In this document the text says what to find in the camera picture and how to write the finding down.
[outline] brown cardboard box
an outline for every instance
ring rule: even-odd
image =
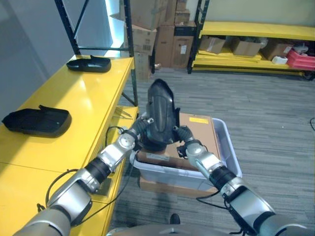
[[[211,117],[180,113],[180,124],[187,125],[194,137],[205,145],[208,151],[220,158],[219,145]],[[185,170],[197,170],[187,159],[179,157],[177,147],[183,144],[176,142],[168,145],[166,150],[162,152],[151,153],[145,150],[140,151],[137,155],[138,161]]]
[[[174,26],[160,26],[157,29],[156,63],[162,67],[171,67]]]
[[[200,50],[204,50],[210,53],[219,54],[225,43],[225,36],[223,37],[211,37],[203,35],[199,46]]]
[[[139,26],[132,25],[133,49],[135,52],[152,55],[157,30],[149,30]],[[125,25],[124,45],[128,45],[127,30]]]
[[[133,25],[154,30],[165,21],[168,0],[130,0]],[[124,1],[120,0],[120,20],[125,21]]]
[[[174,193],[178,195],[185,195],[192,198],[208,196],[217,192],[215,187],[210,187],[207,191],[201,191],[197,189],[185,188],[181,186],[169,185],[165,183],[158,183],[153,181],[147,181],[140,177],[140,188],[143,190],[153,191],[157,193]]]
[[[242,56],[255,56],[259,49],[260,43],[241,41],[239,37],[234,37],[231,42],[233,54]]]
[[[162,23],[162,26],[173,26],[175,20],[175,11],[176,11],[176,0],[168,0],[165,21]]]
[[[171,67],[186,68],[193,36],[174,36]]]
[[[147,82],[150,79],[150,58],[145,53],[134,53],[136,79]]]
[[[176,10],[185,11],[187,0],[177,0]]]
[[[190,18],[190,12],[188,9],[184,11],[176,11],[175,12],[175,21],[176,25],[187,25]]]
[[[290,40],[272,38],[261,52],[268,60],[272,60],[275,56],[285,57],[292,47],[293,43]]]

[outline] black cable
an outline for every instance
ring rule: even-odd
[[[205,196],[205,197],[198,197],[198,199],[207,199],[207,198],[211,198],[211,197],[213,197],[213,196],[217,195],[219,192],[220,192],[220,191],[217,191],[217,192],[215,192],[215,193],[213,193],[213,194],[210,194],[210,195],[208,195],[208,196]]]
[[[230,232],[230,233],[228,233],[228,234],[229,234],[229,235],[240,235],[241,233],[244,233],[244,232],[243,232],[243,229],[240,229],[239,232]]]
[[[198,197],[198,198],[196,198],[196,200],[199,201],[199,202],[201,202],[201,203],[204,203],[204,204],[213,206],[213,207],[217,207],[217,208],[220,208],[220,209],[229,210],[229,207],[228,207],[228,205],[227,205],[226,200],[224,200],[224,207],[223,207],[223,206],[218,206],[218,205],[212,204],[212,203],[207,203],[207,202],[204,202],[204,201],[201,200],[201,199],[211,198],[211,197],[217,195],[218,193],[220,193],[220,191],[217,191],[217,192],[215,192],[215,193],[213,193],[213,194],[210,194],[210,195],[208,195],[208,196],[205,196],[205,197]],[[242,236],[245,235],[245,231],[244,231],[243,229],[240,229],[239,232],[230,232],[229,234],[230,234],[230,235],[240,235],[241,233],[243,233]]]
[[[128,178],[127,178],[127,180],[126,180],[126,183],[125,183],[125,185],[123,186],[123,188],[121,189],[121,191],[117,194],[117,196],[116,196],[113,200],[111,200],[108,204],[106,204],[105,206],[103,206],[102,208],[100,208],[100,209],[98,209],[96,212],[94,212],[92,215],[90,215],[90,216],[87,217],[86,219],[82,220],[82,221],[80,222],[80,224],[78,224],[78,225],[76,225],[76,226],[79,226],[79,225],[81,225],[82,223],[86,222],[87,220],[91,219],[91,218],[92,218],[93,216],[95,216],[97,213],[99,213],[100,211],[102,211],[103,209],[105,209],[106,207],[108,207],[110,204],[112,204],[114,201],[116,201],[116,200],[118,199],[118,197],[123,193],[124,189],[126,188],[128,182],[129,182],[129,179],[130,179],[130,177],[131,177],[131,172],[132,172],[132,170],[133,170],[133,164],[131,165],[131,169],[130,169]]]
[[[201,200],[201,199],[207,199],[207,198],[213,197],[213,196],[217,195],[218,193],[219,193],[219,191],[217,191],[217,192],[215,192],[215,193],[213,193],[213,194],[210,194],[210,195],[208,195],[208,196],[205,196],[205,197],[198,197],[198,198],[196,198],[196,200],[199,201],[199,202],[201,202],[201,203],[204,203],[204,204],[213,206],[213,207],[217,207],[217,208],[220,208],[220,209],[225,209],[225,210],[227,210],[227,208],[224,207],[224,206],[219,206],[219,205],[216,205],[216,204],[207,203],[207,202],[204,202],[204,201]]]
[[[39,203],[37,203],[36,206],[37,206],[37,211],[38,212],[41,212],[42,210],[45,210],[45,207],[43,205],[39,204]]]
[[[78,171],[78,169],[71,169],[71,170],[67,170],[66,172],[63,172],[61,175],[59,175],[57,178],[54,179],[54,181],[50,184],[50,186],[47,189],[46,192],[46,198],[45,198],[45,203],[46,203],[46,207],[47,207],[47,203],[49,201],[49,192],[51,190],[51,188],[53,187],[53,185],[59,180],[61,179],[63,176],[65,176],[66,174],[70,173],[70,172],[76,172]]]
[[[107,146],[107,136],[108,136],[108,132],[109,132],[109,130],[111,130],[111,129],[113,129],[113,128],[117,128],[117,129],[119,129],[121,132],[124,131],[124,129],[123,129],[122,127],[120,127],[120,126],[109,126],[108,129],[107,129],[107,131],[106,131],[106,134],[105,134],[105,147]]]
[[[314,126],[313,126],[313,124],[312,124],[312,120],[313,120],[313,119],[315,119],[315,117],[313,117],[312,119],[310,119],[310,125],[311,125],[312,129],[315,131],[315,128],[314,128]]]

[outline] metal rack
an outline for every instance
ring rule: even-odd
[[[196,10],[196,15],[195,15],[195,20],[194,20],[197,29],[196,29],[196,34],[193,37],[192,47],[191,47],[189,61],[188,61],[188,65],[187,65],[188,74],[191,74],[192,62],[195,60],[196,53],[197,53],[198,48],[199,48],[199,44],[200,44],[199,35],[200,35],[200,32],[201,32],[203,25],[205,23],[205,19],[206,19],[210,0],[205,0],[203,8],[201,8],[201,3],[202,3],[202,0],[198,0],[197,10]]]
[[[124,10],[125,10],[125,20],[126,20],[126,30],[127,30],[127,39],[128,39],[128,47],[127,48],[110,48],[110,47],[89,47],[89,46],[79,46],[76,40],[77,32],[80,28],[80,24],[82,18],[85,13],[85,9],[89,3],[89,0],[85,0],[78,22],[75,26],[75,30],[72,30],[71,23],[69,21],[69,17],[64,7],[63,0],[55,0],[57,9],[59,11],[61,20],[63,22],[64,29],[68,35],[70,44],[74,51],[75,55],[81,55],[80,50],[115,50],[115,51],[129,51],[129,56],[134,57],[133,51],[133,39],[132,39],[132,26],[131,26],[131,12],[130,12],[130,0],[124,0]],[[137,82],[136,82],[136,74],[135,70],[131,70],[131,79],[132,79],[132,90],[133,90],[133,99],[129,98],[124,92],[122,96],[126,98],[132,105],[135,107],[138,106],[138,93],[137,93]]]

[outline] white wall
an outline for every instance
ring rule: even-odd
[[[83,2],[64,0],[74,23]],[[111,45],[104,6],[104,0],[89,2],[78,31],[84,46]],[[53,0],[0,0],[0,35],[1,121],[64,65],[73,50]]]
[[[188,0],[190,20],[198,0]],[[315,26],[315,0],[210,0],[207,21]]]

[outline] yellow metal shelving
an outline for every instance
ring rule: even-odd
[[[199,37],[202,35],[255,36],[315,41],[315,28],[246,22],[205,22]],[[229,49],[223,49],[218,55],[199,51],[192,65],[193,70],[299,73],[298,70],[290,68],[287,64],[273,64],[261,54],[251,58],[241,57],[233,55]]]
[[[60,137],[31,137],[0,125],[0,235],[12,235],[37,213],[36,204],[45,203],[47,188],[60,173],[84,167],[95,158],[104,147],[109,126],[129,128],[136,119],[138,107],[120,107],[131,117],[116,109],[130,70],[134,68],[133,58],[111,59],[111,63],[111,70],[106,73],[74,72],[63,66],[19,108],[36,109],[42,104],[68,110],[72,122]],[[117,135],[117,131],[110,132],[108,143]],[[88,215],[116,197],[123,167],[124,162],[109,176],[111,184],[106,196],[92,196],[93,206]],[[65,179],[59,180],[51,193]],[[71,235],[104,235],[113,209],[111,204],[73,228]]]
[[[201,35],[255,36],[315,41],[315,28],[247,22],[206,21]]]

